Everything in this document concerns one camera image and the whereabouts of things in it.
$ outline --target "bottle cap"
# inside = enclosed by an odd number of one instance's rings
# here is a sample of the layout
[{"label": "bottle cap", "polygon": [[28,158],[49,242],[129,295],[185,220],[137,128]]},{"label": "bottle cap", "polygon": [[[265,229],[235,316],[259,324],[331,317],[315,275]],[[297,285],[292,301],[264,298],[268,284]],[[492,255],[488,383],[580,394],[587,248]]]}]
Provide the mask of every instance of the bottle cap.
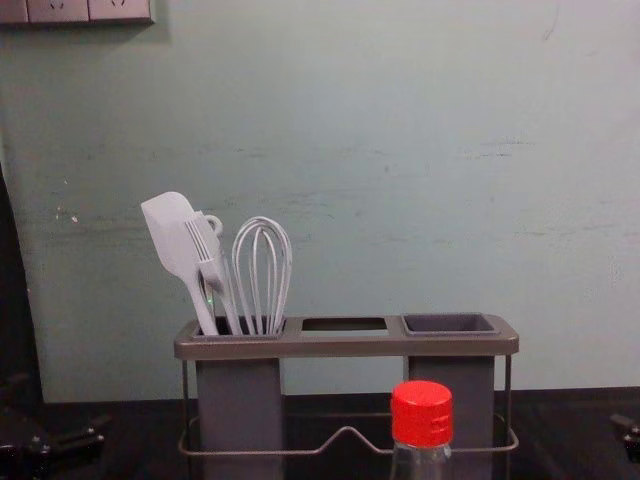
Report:
[{"label": "bottle cap", "polygon": [[453,438],[453,397],[444,385],[415,380],[391,394],[393,439],[414,447],[437,447]]}]

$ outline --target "bottle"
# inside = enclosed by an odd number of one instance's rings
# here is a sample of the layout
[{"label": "bottle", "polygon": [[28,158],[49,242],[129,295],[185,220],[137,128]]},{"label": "bottle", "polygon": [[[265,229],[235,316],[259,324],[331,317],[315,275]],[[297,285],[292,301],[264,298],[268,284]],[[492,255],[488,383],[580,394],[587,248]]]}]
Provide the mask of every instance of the bottle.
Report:
[{"label": "bottle", "polygon": [[394,388],[391,480],[453,480],[452,410],[451,392],[439,383],[417,380]]}]

